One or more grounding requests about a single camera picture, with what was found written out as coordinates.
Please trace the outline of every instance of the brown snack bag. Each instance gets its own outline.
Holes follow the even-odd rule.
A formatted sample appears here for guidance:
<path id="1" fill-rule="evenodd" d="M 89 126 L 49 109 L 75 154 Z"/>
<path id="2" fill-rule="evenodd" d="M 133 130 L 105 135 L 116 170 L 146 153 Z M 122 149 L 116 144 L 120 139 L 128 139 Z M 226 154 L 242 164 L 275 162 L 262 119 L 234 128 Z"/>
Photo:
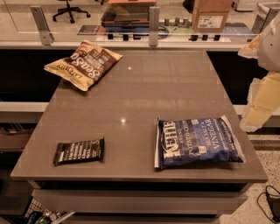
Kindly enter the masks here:
<path id="1" fill-rule="evenodd" d="M 87 91 L 121 58 L 118 53 L 83 40 L 69 58 L 56 60 L 44 69 Z"/>

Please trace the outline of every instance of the gray tabletop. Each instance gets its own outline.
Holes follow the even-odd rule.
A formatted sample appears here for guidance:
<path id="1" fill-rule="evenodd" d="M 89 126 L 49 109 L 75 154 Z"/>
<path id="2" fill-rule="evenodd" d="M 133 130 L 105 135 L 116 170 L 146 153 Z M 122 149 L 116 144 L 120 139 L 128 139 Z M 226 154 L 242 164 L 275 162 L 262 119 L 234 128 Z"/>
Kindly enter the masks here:
<path id="1" fill-rule="evenodd" d="M 115 50 L 123 58 L 87 92 L 62 81 L 11 176 L 17 180 L 265 182 L 267 175 L 204 51 Z M 247 162 L 154 168 L 158 117 L 226 115 Z M 58 143 L 105 137 L 103 162 L 53 165 Z"/>

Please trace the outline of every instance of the table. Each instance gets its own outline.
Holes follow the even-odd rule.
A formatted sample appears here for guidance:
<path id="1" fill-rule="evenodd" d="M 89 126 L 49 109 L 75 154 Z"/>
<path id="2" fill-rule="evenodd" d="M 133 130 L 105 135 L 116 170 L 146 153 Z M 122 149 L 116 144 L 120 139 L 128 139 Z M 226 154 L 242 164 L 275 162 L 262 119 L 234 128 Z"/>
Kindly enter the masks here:
<path id="1" fill-rule="evenodd" d="M 89 91 L 59 84 L 11 174 L 29 181 L 48 209 L 206 221 L 231 214 L 252 184 L 267 181 L 205 51 L 112 50 L 123 58 Z M 245 164 L 154 168 L 158 118 L 222 115 L 239 139 Z M 102 137 L 103 162 L 53 165 L 58 143 Z"/>

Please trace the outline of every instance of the office chair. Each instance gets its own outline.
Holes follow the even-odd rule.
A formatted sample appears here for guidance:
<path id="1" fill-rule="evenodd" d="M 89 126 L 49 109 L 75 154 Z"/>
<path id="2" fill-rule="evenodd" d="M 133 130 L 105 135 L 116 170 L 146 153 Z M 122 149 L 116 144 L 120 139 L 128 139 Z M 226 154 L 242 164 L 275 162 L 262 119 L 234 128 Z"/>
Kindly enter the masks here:
<path id="1" fill-rule="evenodd" d="M 71 22 L 71 24 L 73 24 L 75 21 L 74 21 L 73 15 L 72 15 L 72 11 L 87 13 L 87 18 L 90 18 L 90 14 L 87 11 L 81 10 L 79 7 L 70 7 L 69 1 L 71 2 L 72 0 L 58 0 L 58 1 L 66 1 L 67 8 L 58 9 L 58 14 L 55 14 L 52 17 L 53 22 L 56 22 L 57 16 L 68 12 L 69 16 L 70 16 L 70 22 Z"/>
<path id="2" fill-rule="evenodd" d="M 105 0 L 101 0 L 100 5 L 104 5 L 104 1 Z"/>

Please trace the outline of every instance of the label on cardboard box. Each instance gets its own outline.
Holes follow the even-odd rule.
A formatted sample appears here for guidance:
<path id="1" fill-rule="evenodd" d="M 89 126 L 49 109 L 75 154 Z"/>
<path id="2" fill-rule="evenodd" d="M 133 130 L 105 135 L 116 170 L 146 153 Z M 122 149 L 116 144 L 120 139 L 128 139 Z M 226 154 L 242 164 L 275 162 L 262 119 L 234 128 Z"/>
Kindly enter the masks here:
<path id="1" fill-rule="evenodd" d="M 223 16 L 200 16 L 198 28 L 221 28 Z"/>

